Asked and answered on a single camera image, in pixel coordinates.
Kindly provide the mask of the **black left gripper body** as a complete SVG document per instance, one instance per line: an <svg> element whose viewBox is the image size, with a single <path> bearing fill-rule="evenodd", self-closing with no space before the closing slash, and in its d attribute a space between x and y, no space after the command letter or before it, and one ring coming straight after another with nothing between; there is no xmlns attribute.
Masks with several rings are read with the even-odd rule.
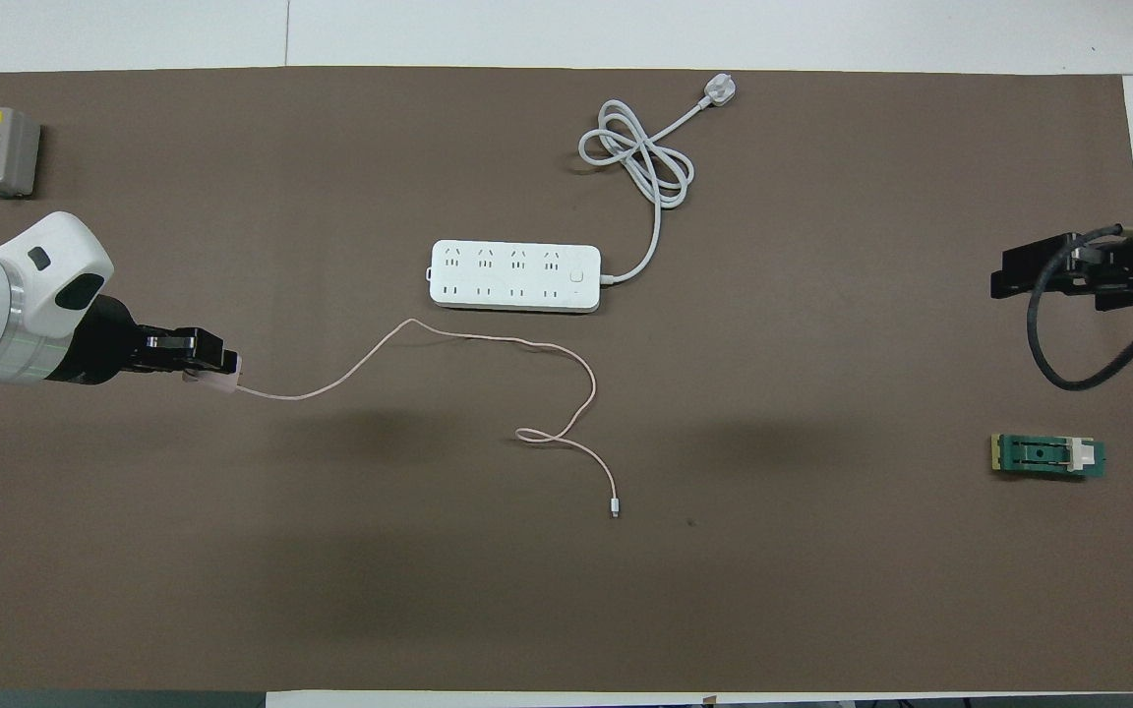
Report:
<svg viewBox="0 0 1133 708"><path fill-rule="evenodd" d="M60 360L60 382L95 385L120 373L180 372L179 359L148 346L152 336L170 334L167 329L136 323L123 302L97 295Z"/></svg>

